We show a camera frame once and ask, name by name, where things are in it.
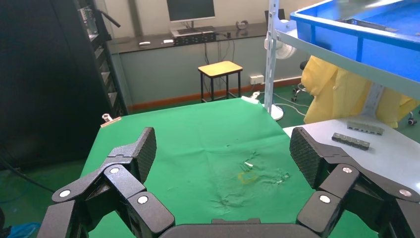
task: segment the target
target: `white table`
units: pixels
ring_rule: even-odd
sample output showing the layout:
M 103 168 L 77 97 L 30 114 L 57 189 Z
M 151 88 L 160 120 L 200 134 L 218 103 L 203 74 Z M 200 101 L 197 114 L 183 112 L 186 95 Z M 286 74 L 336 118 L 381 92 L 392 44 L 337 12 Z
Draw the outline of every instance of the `white table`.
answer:
M 367 123 L 383 128 L 382 136 L 347 129 L 347 121 Z M 339 146 L 364 168 L 420 193 L 420 144 L 384 123 L 364 116 L 333 119 L 303 127 L 317 142 Z M 284 128 L 290 137 L 296 126 Z M 337 132 L 370 143 L 367 151 L 331 139 Z

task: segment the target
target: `table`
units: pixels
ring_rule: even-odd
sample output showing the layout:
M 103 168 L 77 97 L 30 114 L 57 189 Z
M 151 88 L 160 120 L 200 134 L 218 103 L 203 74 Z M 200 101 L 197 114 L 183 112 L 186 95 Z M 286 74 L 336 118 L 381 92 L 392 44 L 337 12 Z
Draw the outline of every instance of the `table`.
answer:
M 214 218 L 294 223 L 313 193 L 290 157 L 289 137 L 264 107 L 239 98 L 125 116 L 100 129 L 82 175 L 98 168 L 113 147 L 135 141 L 145 126 L 157 137 L 145 186 L 178 225 Z M 244 162 L 253 169 L 246 172 Z M 113 212 L 90 237 L 133 236 Z M 331 237 L 377 235 L 345 212 Z
M 385 131 L 382 136 L 347 129 L 347 122 L 359 122 L 379 126 Z M 405 185 L 420 193 L 420 144 L 390 128 L 384 123 L 366 116 L 333 119 L 300 125 L 317 142 L 340 146 L 361 166 L 390 180 Z M 290 137 L 295 126 L 284 128 Z M 370 142 L 367 151 L 331 140 L 337 132 Z
M 254 23 L 249 24 L 247 29 L 238 30 L 236 25 L 232 26 L 218 26 L 214 29 L 215 32 L 220 33 L 221 35 L 216 36 L 217 41 L 229 41 L 229 40 L 239 40 L 247 39 L 252 37 L 261 37 L 267 34 L 267 24 L 266 23 Z M 227 33 L 230 34 L 230 38 L 226 38 L 223 35 Z M 164 40 L 172 39 L 172 35 L 168 34 L 159 34 L 159 35 L 148 35 L 148 36 L 138 36 L 132 38 L 117 38 L 109 42 L 110 50 L 113 54 L 115 53 L 132 53 L 138 51 L 149 51 L 163 48 L 171 47 L 181 47 L 175 46 L 173 43 L 163 43 Z M 139 46 L 140 42 L 149 41 L 150 45 Z

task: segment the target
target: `monitor stand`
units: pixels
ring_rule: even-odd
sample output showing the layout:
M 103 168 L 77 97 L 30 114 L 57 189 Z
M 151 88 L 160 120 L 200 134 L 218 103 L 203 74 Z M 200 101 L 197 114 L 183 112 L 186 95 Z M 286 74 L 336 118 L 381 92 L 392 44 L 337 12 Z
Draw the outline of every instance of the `monitor stand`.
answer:
M 197 32 L 204 32 L 204 31 L 214 31 L 214 27 L 212 26 L 204 26 L 204 27 L 194 27 L 194 21 L 191 21 L 191 27 L 187 27 L 187 29 L 178 30 L 178 34 L 191 34 Z

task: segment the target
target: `yellow lab coat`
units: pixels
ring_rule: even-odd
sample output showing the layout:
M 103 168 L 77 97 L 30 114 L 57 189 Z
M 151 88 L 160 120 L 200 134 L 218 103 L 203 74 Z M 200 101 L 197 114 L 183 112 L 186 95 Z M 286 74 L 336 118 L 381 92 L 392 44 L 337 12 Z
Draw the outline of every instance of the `yellow lab coat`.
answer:
M 303 71 L 302 83 L 306 91 L 315 97 L 305 123 L 359 115 L 372 84 L 366 78 L 313 56 Z M 376 118 L 396 128 L 397 122 L 418 105 L 420 101 L 385 88 Z

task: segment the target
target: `textured fingertip pad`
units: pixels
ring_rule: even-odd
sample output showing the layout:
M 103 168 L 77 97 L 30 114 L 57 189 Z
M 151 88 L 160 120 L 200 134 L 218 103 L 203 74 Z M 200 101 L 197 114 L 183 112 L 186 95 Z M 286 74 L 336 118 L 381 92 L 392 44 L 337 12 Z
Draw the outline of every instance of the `textured fingertip pad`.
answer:
M 140 172 L 140 182 L 144 184 L 152 168 L 156 156 L 156 135 L 153 127 L 146 127 L 136 141 L 136 151 L 133 158 L 137 161 Z
M 290 138 L 290 155 L 311 188 L 317 187 L 322 156 L 315 150 L 317 142 L 303 127 L 295 127 Z

